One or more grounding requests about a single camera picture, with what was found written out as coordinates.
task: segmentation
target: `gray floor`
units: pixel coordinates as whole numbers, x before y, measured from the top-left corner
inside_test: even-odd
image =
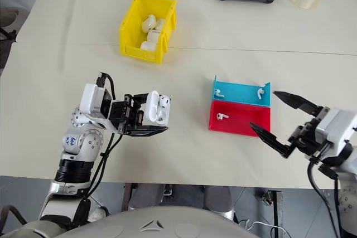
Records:
[[[16,206],[27,221],[36,220],[42,202],[46,197],[49,180],[0,176],[0,207],[6,204]],[[123,188],[122,183],[102,183],[93,193],[92,207],[107,206],[110,213],[120,212]],[[164,205],[202,207],[203,193],[199,186],[178,185],[173,199]],[[273,223],[273,207],[258,201],[256,194],[261,189],[231,187],[235,211],[239,220]],[[292,237],[332,238],[326,207],[313,190],[282,189],[284,228]],[[330,202],[331,190],[325,190]],[[5,232],[19,227],[13,216],[9,216]],[[252,232],[259,237],[270,237],[270,227],[254,225]]]

